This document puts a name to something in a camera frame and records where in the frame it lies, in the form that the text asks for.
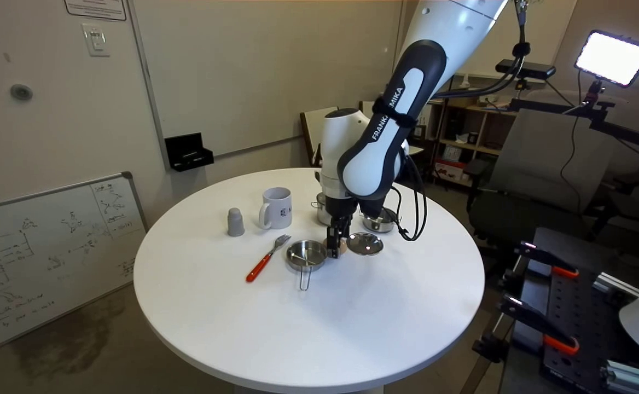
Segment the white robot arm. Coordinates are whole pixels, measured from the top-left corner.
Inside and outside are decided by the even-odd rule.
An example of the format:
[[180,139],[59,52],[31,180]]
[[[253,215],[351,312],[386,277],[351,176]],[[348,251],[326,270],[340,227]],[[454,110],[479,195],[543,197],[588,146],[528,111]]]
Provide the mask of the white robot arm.
[[340,253],[355,210],[377,218],[394,183],[407,138],[432,96],[469,61],[508,0],[421,0],[401,56],[374,99],[372,115],[334,110],[322,129],[322,195],[326,197],[326,250]]

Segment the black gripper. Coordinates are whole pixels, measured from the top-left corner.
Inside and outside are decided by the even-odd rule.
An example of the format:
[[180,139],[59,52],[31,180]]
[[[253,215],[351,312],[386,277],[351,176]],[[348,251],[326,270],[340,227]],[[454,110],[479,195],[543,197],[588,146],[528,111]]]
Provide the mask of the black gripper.
[[326,213],[331,215],[331,227],[326,227],[326,255],[338,259],[340,250],[347,251],[352,239],[351,223],[355,210],[377,218],[383,210],[380,199],[356,199],[356,197],[328,197]]

